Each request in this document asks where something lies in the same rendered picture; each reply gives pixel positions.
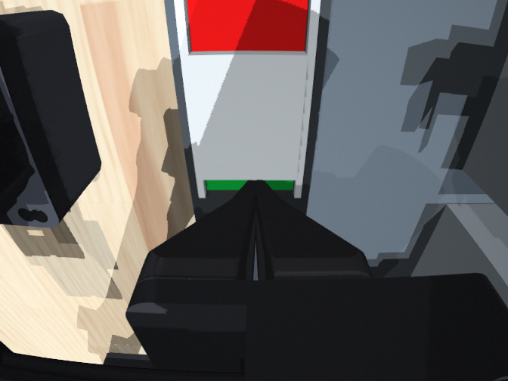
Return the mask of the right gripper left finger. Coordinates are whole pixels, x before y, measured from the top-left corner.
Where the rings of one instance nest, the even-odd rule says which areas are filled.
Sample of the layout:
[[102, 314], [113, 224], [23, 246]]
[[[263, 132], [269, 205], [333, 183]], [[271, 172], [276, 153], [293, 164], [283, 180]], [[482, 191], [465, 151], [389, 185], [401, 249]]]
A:
[[253, 280], [256, 180], [183, 231], [149, 251], [137, 282], [150, 275], [232, 276]]

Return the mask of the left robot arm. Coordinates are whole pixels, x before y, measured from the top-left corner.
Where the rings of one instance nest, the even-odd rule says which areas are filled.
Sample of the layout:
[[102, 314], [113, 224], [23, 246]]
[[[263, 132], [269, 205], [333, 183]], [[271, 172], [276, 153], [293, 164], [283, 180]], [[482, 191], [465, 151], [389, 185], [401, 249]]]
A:
[[0, 20], [0, 224], [55, 228], [70, 207], [16, 37]]

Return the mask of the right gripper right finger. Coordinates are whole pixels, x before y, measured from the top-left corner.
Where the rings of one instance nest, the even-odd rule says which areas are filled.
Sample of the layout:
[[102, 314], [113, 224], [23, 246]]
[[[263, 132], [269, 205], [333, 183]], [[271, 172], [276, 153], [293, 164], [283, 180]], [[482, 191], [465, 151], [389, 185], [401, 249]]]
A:
[[[262, 248], [263, 247], [263, 248]], [[373, 278], [365, 254], [256, 180], [258, 280]]]

